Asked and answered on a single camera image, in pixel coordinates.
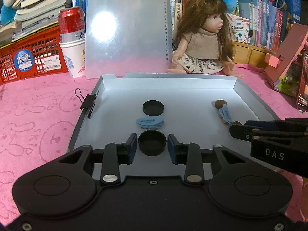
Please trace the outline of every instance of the doll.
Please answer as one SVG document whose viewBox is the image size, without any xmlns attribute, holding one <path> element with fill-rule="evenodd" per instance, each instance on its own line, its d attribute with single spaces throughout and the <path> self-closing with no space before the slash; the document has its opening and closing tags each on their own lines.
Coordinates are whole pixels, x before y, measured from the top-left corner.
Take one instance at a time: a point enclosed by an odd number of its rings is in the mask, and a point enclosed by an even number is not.
<svg viewBox="0 0 308 231">
<path fill-rule="evenodd" d="M 180 42 L 169 73 L 215 74 L 234 72 L 231 27 L 223 0 L 189 0 L 176 31 Z"/>
</svg>

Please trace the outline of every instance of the blue box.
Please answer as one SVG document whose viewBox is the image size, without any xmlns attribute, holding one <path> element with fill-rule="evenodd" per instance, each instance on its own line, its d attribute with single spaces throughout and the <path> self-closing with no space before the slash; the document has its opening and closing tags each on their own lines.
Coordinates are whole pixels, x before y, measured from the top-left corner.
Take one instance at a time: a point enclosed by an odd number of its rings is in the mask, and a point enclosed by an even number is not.
<svg viewBox="0 0 308 231">
<path fill-rule="evenodd" d="M 283 5 L 283 9 L 288 11 L 288 18 L 299 23 L 301 16 L 301 0 L 278 0 L 277 8 Z"/>
</svg>

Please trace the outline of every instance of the round blue sticker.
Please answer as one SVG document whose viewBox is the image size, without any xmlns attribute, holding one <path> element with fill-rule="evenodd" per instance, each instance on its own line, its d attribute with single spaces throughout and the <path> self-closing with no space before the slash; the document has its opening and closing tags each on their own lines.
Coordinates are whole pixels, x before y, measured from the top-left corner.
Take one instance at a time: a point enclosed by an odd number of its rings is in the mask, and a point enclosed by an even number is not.
<svg viewBox="0 0 308 231">
<path fill-rule="evenodd" d="M 14 56 L 14 65 L 21 72 L 29 71 L 34 65 L 32 53 L 27 49 L 18 51 Z"/>
</svg>

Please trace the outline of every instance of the beige top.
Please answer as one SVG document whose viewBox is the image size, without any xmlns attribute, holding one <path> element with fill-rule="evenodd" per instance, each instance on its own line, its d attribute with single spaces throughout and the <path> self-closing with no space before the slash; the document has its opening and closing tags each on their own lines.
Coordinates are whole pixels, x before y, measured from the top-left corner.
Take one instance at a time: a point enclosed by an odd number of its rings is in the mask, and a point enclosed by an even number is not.
<svg viewBox="0 0 308 231">
<path fill-rule="evenodd" d="M 198 29 L 197 33 L 184 34 L 188 41 L 185 53 L 193 58 L 218 60 L 219 45 L 217 34 Z"/>
</svg>

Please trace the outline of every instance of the doll's face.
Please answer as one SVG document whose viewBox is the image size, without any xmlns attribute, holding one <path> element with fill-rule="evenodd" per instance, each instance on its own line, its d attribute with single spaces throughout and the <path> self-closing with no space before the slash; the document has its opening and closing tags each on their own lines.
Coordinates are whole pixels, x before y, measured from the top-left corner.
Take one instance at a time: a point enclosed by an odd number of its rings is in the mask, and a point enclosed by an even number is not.
<svg viewBox="0 0 308 231">
<path fill-rule="evenodd" d="M 221 14 L 210 15 L 204 25 L 203 29 L 209 32 L 218 33 L 222 28 L 222 19 L 220 18 Z"/>
</svg>

